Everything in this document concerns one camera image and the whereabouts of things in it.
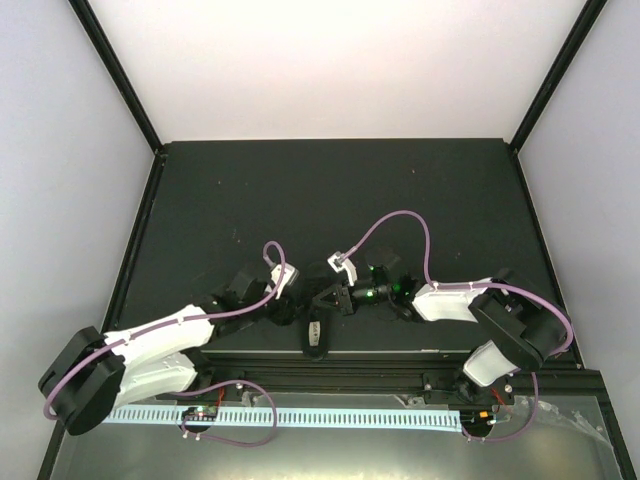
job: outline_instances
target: cable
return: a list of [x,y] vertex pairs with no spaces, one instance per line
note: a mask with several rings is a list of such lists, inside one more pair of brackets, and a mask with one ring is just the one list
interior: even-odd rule
[[225,443],[227,445],[232,445],[234,447],[244,447],[244,448],[260,447],[262,445],[269,443],[271,440],[273,440],[273,437],[275,437],[276,435],[276,429],[278,427],[278,411],[276,409],[276,404],[273,401],[273,398],[271,398],[271,396],[267,393],[267,391],[256,383],[250,382],[248,380],[227,380],[226,382],[216,383],[215,385],[211,385],[210,387],[206,387],[201,390],[196,390],[193,392],[174,393],[173,395],[178,397],[195,397],[196,395],[202,395],[203,393],[211,392],[212,390],[226,387],[227,385],[236,385],[238,383],[241,385],[247,385],[248,387],[258,390],[260,393],[262,393],[265,396],[265,398],[269,402],[269,405],[271,406],[271,412],[273,414],[273,423],[271,424],[269,433],[262,440],[258,440],[257,442],[240,442],[237,440],[231,440],[229,438],[218,437],[217,435],[207,435],[203,433],[189,432],[186,428],[186,423],[190,419],[190,417],[185,417],[182,420],[182,425],[180,426],[180,428],[183,434],[186,436],[194,437],[196,439],[204,438],[205,440],[213,440],[216,442]]
[[[205,314],[205,315],[191,315],[191,316],[187,316],[183,318],[184,322],[190,322],[190,321],[195,321],[195,320],[221,320],[223,318],[229,318],[229,317],[235,317],[237,315],[243,315],[245,313],[249,313],[252,312],[254,310],[257,310],[259,308],[261,308],[262,306],[266,305],[267,302],[269,302],[269,300],[271,300],[277,293],[278,290],[280,289],[280,286],[282,285],[282,281],[284,280],[284,275],[285,275],[285,266],[286,266],[286,259],[285,259],[285,255],[284,255],[284,250],[282,249],[282,246],[275,241],[270,241],[267,242],[264,246],[263,249],[263,254],[266,255],[266,251],[269,247],[275,247],[276,250],[278,250],[278,254],[280,255],[280,265],[281,265],[281,269],[280,269],[280,276],[278,277],[278,281],[276,282],[276,285],[274,287],[274,289],[263,299],[261,299],[260,301],[254,303],[253,305],[250,305],[248,307],[245,308],[241,308],[240,310],[235,310],[233,312],[221,312],[221,313],[211,313],[211,314]],[[131,338],[129,339],[129,341],[135,340],[138,337],[141,337],[142,335],[146,335],[147,333],[153,332],[155,330],[158,330],[160,328],[164,328],[164,327],[168,327],[169,325],[175,325],[176,323],[180,323],[180,320],[175,318],[175,319],[171,319],[171,320],[167,320],[165,322],[156,324],[156,325],[151,325],[149,327],[143,328],[142,330],[139,330],[135,333],[131,334]],[[47,399],[44,402],[44,408],[43,408],[43,413],[44,416],[46,418],[48,418],[49,420],[58,420],[58,416],[54,415],[53,413],[51,413],[51,405],[53,404],[53,401],[55,400],[55,398],[58,396],[58,394],[60,393],[60,391],[71,381],[71,379],[73,377],[75,377],[78,372],[80,372],[84,367],[86,367],[87,365],[89,365],[91,362],[93,362],[96,358],[104,355],[105,353],[113,350],[116,347],[119,347],[120,345],[124,345],[125,343],[127,343],[127,340],[125,339],[121,339],[121,340],[117,340],[113,343],[110,343],[108,345],[105,345],[104,347],[99,348],[98,350],[96,350],[95,352],[91,353],[90,355],[88,355],[86,358],[82,359],[80,362],[78,362],[78,364],[73,367],[71,370],[69,370],[63,377],[62,379],[58,382],[58,384],[53,387],[53,389],[51,390],[51,392],[49,393],[49,395],[47,396]],[[263,394],[266,395],[266,392],[262,389],[262,387],[259,386],[255,386],[254,388],[256,388],[257,390],[261,391]]]
[[531,427],[531,425],[533,425],[533,422],[536,419],[536,416],[538,415],[538,400],[540,399],[538,395],[538,377],[533,372],[531,372],[531,380],[533,382],[533,407],[531,409],[531,415],[529,416],[529,420],[527,420],[527,423],[525,423],[520,430],[510,435],[505,435],[504,437],[484,438],[484,437],[474,437],[469,432],[467,432],[466,428],[462,427],[462,434],[465,437],[467,437],[469,441],[476,440],[484,443],[508,442],[510,440],[515,440],[516,438],[521,437],[524,434],[524,432],[526,432]]
[[367,233],[364,234],[364,236],[360,239],[360,241],[358,243],[356,243],[353,247],[351,247],[349,250],[347,250],[347,253],[345,253],[344,255],[342,255],[340,257],[340,261],[344,262],[347,258],[349,258],[351,255],[356,253],[358,251],[358,249],[364,244],[364,242],[367,241],[367,239],[371,236],[371,234],[380,225],[382,225],[384,222],[386,222],[390,218],[397,217],[398,215],[409,215],[410,217],[413,217],[416,220],[418,220],[420,222],[420,225],[422,225],[422,230],[424,230],[424,240],[425,240],[425,242],[424,242],[424,265],[423,265],[423,267],[424,267],[424,279],[427,281],[427,283],[429,285],[433,286],[433,280],[431,280],[431,277],[429,276],[429,250],[431,248],[431,237],[429,235],[429,227],[427,227],[427,222],[424,221],[424,218],[422,218],[416,212],[412,212],[411,210],[396,210],[395,212],[391,212],[391,213],[386,214],[384,217],[382,217],[380,220],[378,220],[376,223],[374,223],[369,230],[367,230]]
[[433,288],[442,288],[442,289],[459,290],[459,291],[464,291],[466,288],[469,288],[470,286],[471,288],[498,288],[501,290],[506,290],[508,292],[517,293],[518,295],[522,295],[523,297],[528,298],[529,300],[533,300],[534,302],[539,303],[544,308],[549,310],[553,315],[558,317],[558,320],[562,322],[562,325],[567,330],[567,336],[565,338],[565,341],[562,343],[562,345],[560,345],[553,352],[551,352],[551,355],[564,352],[569,348],[569,346],[571,345],[571,342],[573,342],[573,328],[571,327],[571,322],[562,311],[560,311],[553,304],[551,304],[544,298],[536,295],[535,293],[531,293],[528,290],[524,290],[523,288],[520,288],[520,287],[514,287],[511,285],[504,285],[502,283],[493,283],[493,282],[477,282],[477,283],[464,284],[463,286],[461,286],[460,284],[447,285],[446,283],[434,282],[431,279],[431,276],[429,275],[429,255],[431,251],[431,235],[429,234],[429,227],[427,227],[427,222],[424,221],[424,218],[422,218],[420,214],[416,212],[412,212],[411,210],[396,210],[395,212],[388,213],[387,215],[382,217],[380,220],[374,223],[369,230],[367,230],[367,233],[363,235],[363,237],[358,241],[358,243],[356,243],[353,247],[347,250],[347,253],[342,255],[341,260],[344,261],[347,258],[349,258],[351,255],[353,255],[356,251],[358,251],[358,249],[364,244],[364,242],[371,236],[371,234],[380,225],[382,225],[384,222],[386,222],[390,218],[397,217],[398,215],[408,215],[410,217],[413,217],[420,222],[420,225],[422,225],[422,229],[424,230],[424,238],[425,238],[424,278],[428,285],[430,285]]

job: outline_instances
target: black tabletop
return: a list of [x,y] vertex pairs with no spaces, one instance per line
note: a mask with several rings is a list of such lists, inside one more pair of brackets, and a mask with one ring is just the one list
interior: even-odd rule
[[[179,310],[227,282],[277,240],[304,267],[346,251],[382,215],[414,210],[431,231],[430,272],[477,280],[510,267],[553,296],[552,277],[526,192],[499,139],[177,142],[168,148],[118,328]],[[368,246],[392,247],[416,275],[424,235],[394,218]],[[209,346],[218,351],[299,351],[298,326],[268,320]],[[486,340],[470,323],[409,324],[385,307],[336,315],[331,350],[464,350]]]

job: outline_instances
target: red wire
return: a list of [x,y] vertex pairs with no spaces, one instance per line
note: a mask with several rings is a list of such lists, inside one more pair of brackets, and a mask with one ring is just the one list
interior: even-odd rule
[[220,389],[218,389],[218,403],[216,403],[216,408],[220,408],[220,404],[222,403],[223,398],[224,398],[224,387],[220,387]]

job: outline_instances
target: white wall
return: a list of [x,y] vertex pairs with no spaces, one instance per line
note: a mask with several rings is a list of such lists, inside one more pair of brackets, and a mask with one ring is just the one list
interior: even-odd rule
[[99,325],[152,155],[68,3],[0,3],[0,470],[36,477],[36,383]]
[[640,470],[640,3],[609,2],[521,158],[585,362]]
[[164,141],[510,140],[585,0],[92,0]]

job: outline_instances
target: purple cable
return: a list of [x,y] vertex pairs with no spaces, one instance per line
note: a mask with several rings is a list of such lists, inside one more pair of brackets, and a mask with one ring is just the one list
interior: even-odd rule
[[[391,212],[391,213],[386,214],[384,217],[382,217],[380,220],[378,220],[376,223],[374,223],[369,230],[367,230],[367,233],[364,234],[364,236],[360,239],[360,241],[358,243],[356,243],[353,247],[351,247],[347,251],[347,253],[342,255],[342,257],[341,257],[342,260],[343,261],[346,260],[351,255],[353,255],[356,251],[358,251],[358,249],[364,244],[364,242],[371,236],[371,234],[380,225],[382,225],[384,222],[386,222],[390,218],[396,217],[398,215],[409,215],[410,217],[413,217],[413,218],[417,219],[420,222],[420,225],[422,225],[422,229],[424,230],[424,238],[425,238],[424,279],[427,281],[427,284],[429,284],[432,287],[436,288],[435,282],[429,276],[429,254],[430,254],[430,251],[431,251],[431,236],[429,235],[429,227],[427,227],[427,222],[424,221],[424,218],[422,218],[422,216],[420,214],[418,214],[416,212],[412,212],[411,210],[396,210],[395,212]],[[560,320],[562,322],[562,325],[567,330],[567,337],[566,337],[565,341],[562,343],[562,345],[560,347],[558,347],[553,352],[551,352],[551,355],[555,355],[557,353],[566,351],[569,348],[569,345],[571,345],[571,342],[573,342],[573,328],[571,327],[571,322],[569,321],[567,316],[564,313],[562,313],[558,308],[556,308],[554,305],[552,305],[550,302],[548,302],[544,298],[540,297],[539,295],[536,295],[535,293],[531,293],[531,292],[529,292],[527,290],[524,290],[522,288],[519,288],[519,287],[512,287],[510,285],[503,285],[501,283],[489,283],[489,282],[486,282],[486,283],[473,283],[472,285],[473,285],[473,287],[476,287],[476,288],[499,288],[499,289],[502,289],[502,290],[507,290],[509,292],[517,293],[519,295],[522,295],[523,297],[528,298],[529,300],[533,300],[534,302],[539,303],[544,308],[546,308],[551,313],[553,313],[556,317],[558,317],[558,320]],[[467,285],[465,284],[464,286],[460,286],[459,284],[457,284],[455,286],[453,286],[453,285],[447,286],[446,283],[439,283],[437,285],[437,288],[442,288],[442,289],[447,289],[448,288],[450,290],[463,291],[465,288],[467,288]]]
[[536,419],[536,415],[538,415],[538,399],[539,399],[539,395],[538,395],[538,377],[536,376],[535,373],[531,373],[531,380],[533,382],[533,407],[531,409],[531,415],[529,416],[529,420],[527,420],[527,423],[524,424],[524,426],[518,430],[517,432],[514,432],[510,435],[505,435],[504,437],[499,437],[499,438],[483,438],[483,437],[474,437],[472,435],[469,434],[469,432],[467,432],[466,428],[462,427],[462,434],[467,437],[469,440],[477,440],[479,442],[483,442],[483,443],[501,443],[501,442],[508,442],[509,440],[515,440],[516,438],[519,438],[522,436],[522,434],[524,434],[524,432],[526,432],[531,425],[533,425],[534,420]]
[[[266,297],[264,297],[259,302],[256,302],[253,305],[250,305],[248,307],[241,308],[240,310],[235,310],[233,312],[211,313],[211,314],[205,314],[205,315],[191,315],[191,316],[188,316],[188,317],[184,317],[183,321],[189,322],[189,321],[194,321],[194,320],[221,320],[223,318],[229,318],[229,317],[235,317],[237,315],[243,315],[245,313],[252,312],[252,311],[257,310],[258,308],[261,308],[262,306],[266,305],[266,303],[269,302],[269,300],[271,300],[278,293],[278,289],[280,288],[280,285],[282,285],[282,281],[284,280],[285,265],[286,265],[286,259],[285,259],[285,255],[284,255],[284,250],[282,249],[282,246],[278,242],[275,242],[275,241],[267,242],[265,244],[265,246],[264,246],[264,249],[263,249],[263,256],[266,256],[268,258],[268,255],[267,255],[266,252],[267,252],[269,247],[275,247],[276,250],[278,250],[278,254],[280,255],[281,271],[280,271],[280,276],[278,277],[278,281],[276,282],[275,287],[273,288],[273,290]],[[141,329],[141,330],[139,330],[139,331],[137,331],[135,333],[132,333],[131,334],[131,339],[129,341],[135,340],[136,338],[141,337],[142,335],[146,335],[147,333],[151,333],[151,332],[153,332],[155,330],[158,330],[158,329],[164,328],[164,327],[168,327],[169,325],[174,325],[176,323],[179,323],[179,320],[177,318],[176,319],[172,319],[172,320],[167,320],[167,321],[159,323],[157,325],[151,325],[149,327],[143,328],[143,329]],[[49,420],[58,420],[58,416],[51,413],[51,405],[53,404],[53,401],[58,396],[60,391],[71,381],[71,379],[73,377],[75,377],[78,374],[78,372],[80,372],[80,370],[82,370],[84,367],[89,365],[96,358],[104,355],[105,353],[113,350],[116,347],[119,347],[120,345],[124,345],[126,342],[127,342],[126,340],[121,339],[121,340],[117,340],[117,341],[115,341],[115,342],[113,342],[111,344],[105,345],[104,347],[99,348],[98,350],[96,350],[92,354],[88,355],[85,359],[83,359],[82,361],[78,362],[78,364],[75,367],[73,367],[71,370],[69,370],[62,377],[62,379],[58,382],[58,384],[55,387],[53,387],[53,389],[51,390],[51,392],[47,396],[47,399],[44,402],[44,408],[43,408],[44,416],[46,418],[48,418]],[[241,381],[238,380],[238,381],[234,381],[233,383],[241,383]],[[275,405],[274,405],[273,401],[270,399],[270,397],[267,394],[267,392],[265,392],[264,389],[262,389],[262,387],[259,387],[258,385],[252,384],[251,386],[254,386],[254,388],[256,388],[257,390],[262,392],[264,395],[267,395],[267,399],[269,400],[269,403],[271,403],[271,406],[274,408],[274,415],[275,415]]]
[[253,312],[254,310],[257,310],[258,308],[266,305],[269,302],[269,300],[271,300],[273,297],[275,297],[276,294],[278,293],[278,289],[280,288],[280,285],[282,285],[282,281],[284,280],[285,267],[286,267],[287,262],[285,261],[285,258],[284,258],[284,250],[282,250],[282,247],[280,246],[280,244],[278,242],[274,242],[274,241],[270,241],[270,242],[265,243],[264,249],[263,249],[263,258],[265,256],[266,256],[266,258],[269,258],[269,256],[266,253],[264,253],[264,252],[266,252],[266,250],[269,247],[276,247],[276,250],[278,250],[278,253],[280,254],[280,267],[281,267],[280,268],[280,276],[278,277],[278,281],[276,282],[276,286],[273,288],[273,290],[271,290],[269,295],[264,297],[259,302],[256,302],[253,305],[250,305],[248,307],[241,308],[240,310],[234,310],[233,312],[204,313],[202,315],[190,315],[188,317],[184,317],[185,322],[187,322],[189,320],[207,320],[207,319],[216,319],[216,320],[218,320],[218,319],[222,319],[222,318],[235,317],[237,315],[244,315],[245,313]]
[[[237,440],[231,440],[229,438],[218,437],[217,435],[206,435],[202,433],[199,434],[199,437],[204,438],[206,440],[215,440],[216,442],[226,443],[227,445],[232,445],[234,447],[245,447],[245,448],[260,447],[262,445],[269,443],[271,440],[273,440],[273,437],[275,437],[276,435],[276,428],[278,426],[278,411],[276,410],[276,404],[274,403],[273,398],[271,398],[271,396],[267,393],[267,391],[264,388],[262,388],[260,385],[257,385],[253,382],[249,382],[248,380],[228,380],[226,382],[216,383],[215,385],[211,385],[210,387],[206,387],[201,390],[196,390],[193,392],[174,393],[173,395],[176,395],[178,397],[194,397],[196,395],[201,395],[203,393],[211,392],[212,390],[217,390],[218,388],[226,387],[227,385],[236,385],[238,383],[242,385],[247,385],[251,388],[258,390],[260,393],[262,393],[265,396],[265,398],[269,402],[269,405],[271,405],[271,411],[273,412],[273,423],[271,424],[269,433],[262,440],[258,440],[257,442],[239,442]],[[185,417],[185,419],[182,421],[182,425],[180,426],[180,428],[182,429],[182,432],[185,435],[198,437],[198,434],[187,431],[186,424],[189,419],[190,417]]]
[[418,220],[420,222],[420,225],[422,225],[422,229],[424,230],[424,240],[425,240],[424,242],[424,279],[427,281],[429,285],[433,285],[433,280],[431,280],[431,277],[429,276],[429,250],[431,249],[431,236],[429,235],[429,227],[427,227],[427,222],[424,221],[424,218],[422,218],[416,212],[412,212],[411,210],[396,210],[395,212],[386,214],[384,217],[382,217],[380,220],[374,223],[369,230],[367,230],[367,233],[364,234],[364,236],[360,239],[358,243],[356,243],[353,247],[347,250],[347,253],[342,255],[341,260],[344,261],[347,258],[349,258],[351,255],[356,253],[358,249],[364,244],[364,242],[367,241],[367,239],[371,236],[371,234],[380,225],[382,225],[384,222],[386,222],[390,218],[397,217],[398,215],[409,215],[410,217],[413,217],[416,220]]

